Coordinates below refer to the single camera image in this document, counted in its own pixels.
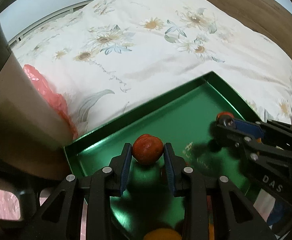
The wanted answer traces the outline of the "red plum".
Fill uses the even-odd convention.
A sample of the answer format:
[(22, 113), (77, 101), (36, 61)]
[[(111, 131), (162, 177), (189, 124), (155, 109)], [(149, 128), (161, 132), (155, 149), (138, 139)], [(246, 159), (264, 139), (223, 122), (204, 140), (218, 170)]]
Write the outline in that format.
[(221, 118), (224, 115), (230, 116), (231, 118), (234, 118), (234, 115), (232, 113), (227, 112), (227, 111), (223, 111), (223, 112), (220, 112), (219, 114), (217, 114), (216, 119), (218, 120), (219, 118)]
[(150, 165), (160, 159), (164, 144), (160, 138), (150, 134), (139, 136), (132, 146), (133, 157), (141, 164)]

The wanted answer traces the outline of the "orange mandarin front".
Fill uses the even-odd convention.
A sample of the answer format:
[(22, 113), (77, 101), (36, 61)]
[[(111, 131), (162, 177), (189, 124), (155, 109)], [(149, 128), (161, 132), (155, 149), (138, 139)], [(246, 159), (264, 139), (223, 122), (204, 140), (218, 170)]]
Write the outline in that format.
[(182, 236), (173, 229), (160, 228), (147, 233), (144, 240), (181, 240)]

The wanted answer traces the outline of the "pink plastic sheet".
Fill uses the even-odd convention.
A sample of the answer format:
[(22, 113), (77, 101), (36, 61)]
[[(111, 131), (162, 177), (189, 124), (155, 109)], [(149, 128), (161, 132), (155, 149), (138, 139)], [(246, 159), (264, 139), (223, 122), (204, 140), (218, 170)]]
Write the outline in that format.
[[(77, 136), (77, 129), (70, 119), (67, 109), (67, 103), (64, 97), (61, 94), (54, 92), (53, 89), (51, 89), (48, 81), (33, 66), (27, 64), (23, 66), (22, 69), (26, 76), (30, 79), (34, 88), (42, 96), (42, 98), (50, 105), (52, 109), (54, 109), (54, 111), (63, 120), (66, 121), (69, 130), (72, 134), (73, 140)], [(34, 215), (37, 213), (37, 211), (40, 209), (43, 203), (48, 199), (48, 197), (53, 193), (53, 191), (57, 189), (57, 187), (63, 180), (60, 180), (54, 186), (44, 188), (41, 191), (39, 195), (39, 207), (34, 213)], [(19, 219), (15, 221), (7, 221), (0, 219), (0, 239), (33, 239), (32, 219), (34, 215), (27, 219), (21, 219), (21, 217), (19, 217)]]

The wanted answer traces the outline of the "floral white bed quilt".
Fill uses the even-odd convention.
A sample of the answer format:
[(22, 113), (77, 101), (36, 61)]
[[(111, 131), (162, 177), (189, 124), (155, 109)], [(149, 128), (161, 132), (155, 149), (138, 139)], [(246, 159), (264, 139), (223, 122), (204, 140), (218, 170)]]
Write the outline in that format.
[(13, 47), (85, 133), (207, 72), (263, 120), (290, 123), (292, 60), (207, 0), (94, 0)]

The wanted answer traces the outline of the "dark plum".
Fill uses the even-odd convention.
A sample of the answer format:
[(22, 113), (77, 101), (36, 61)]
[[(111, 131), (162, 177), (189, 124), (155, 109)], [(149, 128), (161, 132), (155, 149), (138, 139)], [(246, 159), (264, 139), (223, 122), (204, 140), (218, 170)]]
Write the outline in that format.
[(230, 116), (226, 115), (222, 116), (221, 118), (218, 119), (218, 124), (228, 128), (236, 129), (235, 120)]

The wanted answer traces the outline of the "black rose-gold electric kettle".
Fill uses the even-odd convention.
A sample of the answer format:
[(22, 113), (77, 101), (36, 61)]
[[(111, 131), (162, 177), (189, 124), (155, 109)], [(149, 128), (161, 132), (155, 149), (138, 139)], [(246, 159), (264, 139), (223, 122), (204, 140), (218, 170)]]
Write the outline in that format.
[(44, 188), (69, 170), (63, 146), (72, 134), (24, 73), (0, 24), (0, 189), (13, 193), (21, 219), (32, 217)]

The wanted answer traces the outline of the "green rectangular tray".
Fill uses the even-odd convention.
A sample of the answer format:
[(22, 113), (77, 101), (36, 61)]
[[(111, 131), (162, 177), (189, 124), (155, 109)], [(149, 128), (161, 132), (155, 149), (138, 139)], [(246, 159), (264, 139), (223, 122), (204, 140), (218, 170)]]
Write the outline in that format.
[[(212, 153), (209, 149), (212, 124), (224, 111), (247, 121), (259, 119), (228, 83), (210, 72), (87, 133), (64, 151), (72, 172), (83, 178), (108, 165), (125, 143), (150, 134), (171, 143), (175, 154), (194, 170), (213, 178), (225, 175), (246, 193), (249, 181), (231, 150)], [(126, 190), (110, 199), (114, 239), (142, 239), (156, 228), (180, 226), (184, 200), (173, 197), (161, 179), (163, 165), (163, 159), (150, 168), (131, 162)]]

